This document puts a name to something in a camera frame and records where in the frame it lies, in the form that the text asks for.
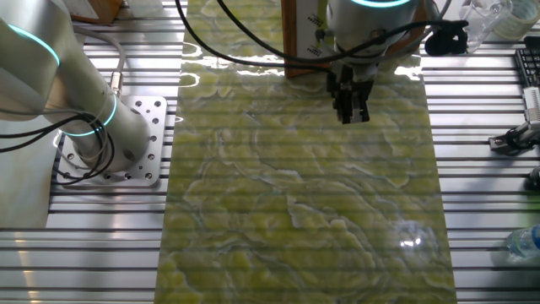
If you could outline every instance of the black cable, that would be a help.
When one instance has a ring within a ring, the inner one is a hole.
[[[330,62],[335,62],[337,60],[344,59],[345,57],[351,57],[354,54],[356,54],[358,52],[361,52],[361,51],[367,49],[370,46],[384,43],[386,41],[386,39],[391,38],[394,35],[398,35],[398,34],[401,34],[402,32],[413,30],[413,29],[418,28],[418,27],[425,27],[425,26],[428,26],[428,25],[438,25],[438,26],[441,26],[441,27],[449,27],[449,28],[453,29],[451,32],[455,32],[455,30],[462,29],[464,26],[467,25],[467,21],[463,21],[463,20],[458,20],[458,21],[426,20],[426,21],[413,22],[413,23],[406,24],[404,26],[398,27],[398,28],[396,28],[394,30],[390,30],[390,31],[386,32],[383,35],[380,35],[379,37],[377,37],[375,39],[367,41],[367,42],[365,42],[365,43],[363,43],[363,44],[361,44],[359,46],[356,46],[356,47],[354,47],[354,48],[352,48],[352,49],[350,49],[348,51],[341,52],[341,53],[339,53],[337,55],[333,55],[333,56],[329,56],[329,57],[323,57],[323,58],[301,58],[301,57],[296,57],[296,56],[291,56],[291,55],[285,54],[285,53],[281,52],[280,50],[277,50],[277,49],[273,48],[272,46],[268,45],[266,42],[260,40],[255,34],[253,34],[251,31],[249,31],[232,14],[232,12],[225,5],[223,0],[217,0],[217,1],[218,1],[219,6],[224,10],[224,12],[227,14],[227,16],[229,16],[231,21],[233,21],[236,24],[236,26],[238,26],[246,35],[248,35],[252,40],[254,40],[259,46],[264,47],[265,49],[267,49],[268,51],[270,51],[274,55],[283,57],[283,58],[288,59],[290,61],[301,62],[301,63],[309,63],[309,64],[330,63]],[[176,6],[178,7],[179,5],[180,5],[180,1],[176,0]]]
[[[73,185],[73,184],[76,184],[78,182],[81,182],[81,181],[84,181],[86,179],[89,179],[90,175],[92,173],[94,173],[96,170],[98,170],[99,166],[101,165],[101,160],[103,159],[103,154],[105,153],[105,151],[102,149],[103,148],[103,140],[101,139],[101,135],[100,135],[100,131],[101,130],[101,127],[103,127],[103,125],[101,124],[100,121],[95,121],[95,122],[92,122],[89,118],[87,117],[83,117],[81,120],[83,121],[86,121],[90,124],[90,127],[94,130],[94,134],[95,134],[95,137],[98,139],[98,143],[100,145],[100,149],[101,149],[101,152],[100,154],[98,155],[98,160],[95,162],[94,166],[91,168],[90,172],[88,173],[84,173],[83,176],[81,177],[76,177],[76,176],[71,176],[71,175],[68,175],[67,173],[65,172],[62,172],[58,169],[55,169],[56,172],[58,172],[58,174],[64,176],[65,178],[70,178],[70,179],[73,179],[72,181],[70,182],[51,182],[52,184],[55,184],[55,185],[61,185],[61,186],[69,186],[69,185]]]
[[[255,67],[264,67],[264,68],[298,68],[298,69],[309,69],[314,70],[318,72],[324,72],[333,74],[332,70],[328,68],[323,67],[315,67],[315,66],[306,66],[301,64],[289,64],[289,63],[266,63],[266,62],[251,62],[247,60],[241,60],[234,57],[227,56],[221,52],[218,52],[214,50],[212,47],[207,45],[199,36],[195,33],[193,28],[190,26],[189,22],[187,21],[186,15],[182,11],[182,6],[180,4],[180,0],[175,0],[176,2],[176,10],[178,10],[178,14],[180,15],[180,18],[182,19],[182,22],[184,23],[184,26],[186,26],[187,32],[195,39],[195,41],[201,46],[203,49],[207,50],[208,52],[212,53],[214,56],[225,59],[230,62],[239,63],[243,65],[251,65]]]
[[[29,146],[33,143],[35,143],[36,141],[44,138],[47,134],[53,132],[54,130],[58,129],[59,127],[62,127],[72,121],[75,121],[75,120],[78,120],[80,119],[81,116],[80,115],[76,115],[74,117],[69,117],[67,119],[64,119],[60,122],[57,122],[49,127],[45,127],[45,128],[42,128],[40,130],[35,130],[35,131],[31,131],[31,132],[27,132],[27,133],[20,133],[20,134],[9,134],[9,135],[0,135],[0,138],[23,138],[23,137],[28,137],[28,136],[31,136],[31,135],[35,135],[35,134],[38,134],[40,133],[38,136],[34,137],[33,139],[27,141],[27,142],[24,142],[22,144],[18,144],[18,145],[15,145],[15,146],[12,146],[12,147],[8,147],[8,148],[3,148],[3,149],[0,149],[0,153],[7,153],[7,152],[11,152],[11,151],[15,151],[17,149],[22,149],[26,146]]]
[[[49,130],[54,131],[54,130],[58,129],[59,127],[62,127],[64,125],[66,125],[69,122],[72,122],[74,120],[79,120],[80,117],[81,117],[81,115],[75,115],[73,117],[66,118],[66,119],[64,119],[64,120],[62,120],[60,122],[54,123],[54,124],[52,124],[50,126],[47,126],[47,127],[44,127],[44,128],[38,129],[38,130],[26,132],[26,133],[0,134],[0,138],[1,139],[23,138],[23,137],[29,137],[29,136],[36,135],[36,134],[39,134],[39,133],[47,132]]]
[[[86,122],[91,122],[91,120],[89,120],[87,117],[84,119]],[[90,172],[88,173],[84,173],[83,176],[81,177],[73,177],[73,176],[68,176],[66,173],[62,172],[62,171],[59,171],[59,170],[56,170],[59,174],[61,174],[62,176],[64,177],[67,177],[67,178],[71,178],[73,179],[72,181],[70,182],[52,182],[53,184],[55,185],[60,185],[60,186],[70,186],[70,185],[73,185],[73,184],[76,184],[78,182],[81,182],[81,181],[84,181],[84,180],[87,180],[87,179],[90,179],[90,178],[94,178],[96,176],[99,176],[100,174],[102,174],[103,172],[105,172],[112,164],[112,161],[114,160],[115,158],[115,154],[116,154],[116,149],[115,149],[115,145],[112,141],[112,137],[110,134],[107,134],[107,138],[105,138],[105,140],[109,140],[110,142],[110,145],[111,145],[111,156],[109,157],[109,160],[107,161],[107,163],[105,164],[105,166],[103,168],[101,168],[99,171],[98,171],[98,168],[102,165],[102,158],[103,158],[103,155],[105,154],[106,150],[103,149],[103,140],[101,139],[101,136],[100,136],[100,132],[99,130],[101,129],[105,129],[105,126],[103,126],[103,124],[100,122],[100,121],[95,121],[98,123],[98,126],[95,127],[93,124],[90,125],[93,129],[94,129],[94,134],[96,136],[96,138],[98,139],[98,142],[100,144],[100,149],[101,149],[101,152],[100,154],[98,155],[98,160],[95,162],[94,166],[92,167],[92,169],[90,170]]]

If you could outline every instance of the plastic cup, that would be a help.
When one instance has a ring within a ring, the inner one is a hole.
[[[465,28],[468,34],[468,52],[476,51],[495,26],[510,16],[511,12],[511,0],[466,0],[459,16],[469,22],[469,26]]]

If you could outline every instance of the cardboard box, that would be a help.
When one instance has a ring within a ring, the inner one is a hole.
[[[110,25],[118,15],[122,0],[63,0],[71,18],[93,24]]]

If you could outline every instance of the clear plastic bottle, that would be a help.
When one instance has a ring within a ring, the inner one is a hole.
[[[511,12],[511,0],[465,0],[459,17],[469,22],[469,26],[465,28],[468,34],[468,52],[476,51],[494,27],[510,16]]]
[[[506,239],[510,253],[520,258],[540,256],[540,225],[512,232]]]

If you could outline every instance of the white sticker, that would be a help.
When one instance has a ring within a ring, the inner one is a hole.
[[[100,18],[88,0],[64,0],[64,3],[66,3],[67,10],[73,16],[90,19]]]

